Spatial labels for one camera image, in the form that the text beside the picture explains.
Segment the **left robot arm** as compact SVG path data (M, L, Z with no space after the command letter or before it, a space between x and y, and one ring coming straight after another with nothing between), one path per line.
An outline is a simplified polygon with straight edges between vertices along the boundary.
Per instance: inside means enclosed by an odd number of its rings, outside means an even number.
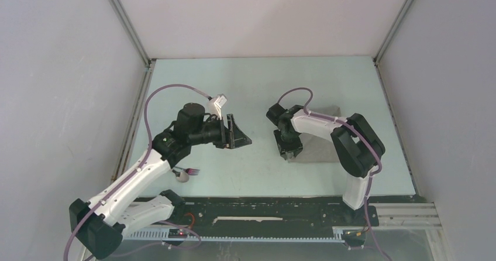
M136 209L130 204L158 177L172 171L193 146L209 143L218 149L237 149L252 140L239 129L232 114L222 119L206 113L200 104L185 104L176 120L153 138L123 175L90 200L71 203L70 241L78 239L92 257L101 260L113 254L125 236L140 228L162 220L181 222L184 200L172 190L163 191Z

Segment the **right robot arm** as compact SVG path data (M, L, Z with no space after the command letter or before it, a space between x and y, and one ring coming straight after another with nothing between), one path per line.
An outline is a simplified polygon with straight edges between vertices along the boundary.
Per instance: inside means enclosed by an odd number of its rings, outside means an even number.
M290 109L279 103L271 106L266 117L276 126L275 141L280 156L293 162L324 162L323 155L336 156L346 177L340 217L349 225L364 216L362 206L369 197L372 178L383 169L385 146L365 117L348 118L319 114L295 105Z

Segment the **grey cloth napkin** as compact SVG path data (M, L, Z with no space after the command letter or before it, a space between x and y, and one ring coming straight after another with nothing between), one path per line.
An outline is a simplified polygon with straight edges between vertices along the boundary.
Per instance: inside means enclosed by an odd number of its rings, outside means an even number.
M288 158L294 163L338 163L339 158L331 133L340 126L335 116L322 115L300 109L291 118L291 125L299 133L302 150Z

